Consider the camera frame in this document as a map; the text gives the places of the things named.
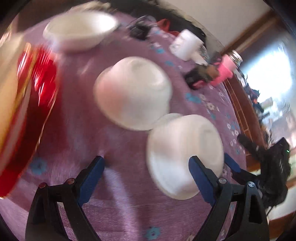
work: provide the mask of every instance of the white bowl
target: white bowl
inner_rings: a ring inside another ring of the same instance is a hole
[[[43,37],[55,51],[77,52],[91,49],[119,26],[115,17],[98,11],[67,12],[52,19]]]
[[[190,174],[190,157],[198,156],[219,177],[223,144],[215,126],[200,115],[182,116],[154,128],[147,141],[147,166],[156,186],[167,196],[185,200],[198,194]]]
[[[130,130],[150,130],[169,113],[172,86],[154,62],[127,57],[104,70],[94,85],[100,110],[117,125]]]

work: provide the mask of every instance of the wall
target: wall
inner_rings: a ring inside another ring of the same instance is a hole
[[[263,0],[166,0],[196,19],[224,46],[270,8]]]

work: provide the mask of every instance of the wooden shelf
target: wooden shelf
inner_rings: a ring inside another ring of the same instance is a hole
[[[224,81],[224,86],[232,103],[241,133],[244,133],[257,145],[266,147],[257,114],[240,81],[234,75],[232,79]],[[248,152],[246,152],[246,162],[247,171],[252,172],[260,169],[259,161],[255,160]]]

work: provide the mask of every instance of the black bag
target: black bag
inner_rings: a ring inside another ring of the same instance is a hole
[[[280,139],[268,150],[256,145],[245,135],[240,134],[237,139],[260,162],[258,188],[263,194],[264,207],[274,207],[282,203],[288,193],[286,182],[291,173],[290,145],[286,139]]]
[[[156,21],[160,21],[164,18],[170,21],[169,31],[181,32],[184,29],[188,29],[204,42],[206,47],[206,34],[198,27],[194,26],[190,21],[187,21],[181,16],[178,16],[172,10],[166,10],[157,5],[152,5],[148,1],[142,0],[102,0],[103,2],[110,2],[112,8],[118,9],[121,12],[130,14],[135,18],[142,17],[144,15],[153,16]]]

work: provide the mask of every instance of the floral tablecloth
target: floral tablecloth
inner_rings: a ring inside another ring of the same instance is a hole
[[[0,200],[0,213],[19,240],[25,238],[28,211],[41,182],[63,183],[87,167],[96,155],[106,161],[103,177],[83,210],[102,240],[191,240],[205,221],[211,206],[201,194],[189,200],[174,200],[153,183],[145,162],[147,131],[129,131],[111,123],[93,99],[98,75],[122,58],[140,56],[154,61],[168,74],[173,85],[170,111],[199,114],[218,129],[224,150],[245,168],[243,148],[237,143],[239,126],[224,86],[206,86],[193,91],[183,74],[194,67],[170,53],[174,36],[153,28],[149,41],[129,37],[132,17],[116,13],[122,27],[95,48],[76,54],[60,54],[61,86],[55,106],[45,126],[29,168],[10,196]],[[42,32],[49,20],[25,32],[32,44],[46,43]],[[227,167],[223,176],[231,179]],[[225,238],[234,205],[220,233]],[[70,239],[74,233],[60,205],[60,213]]]

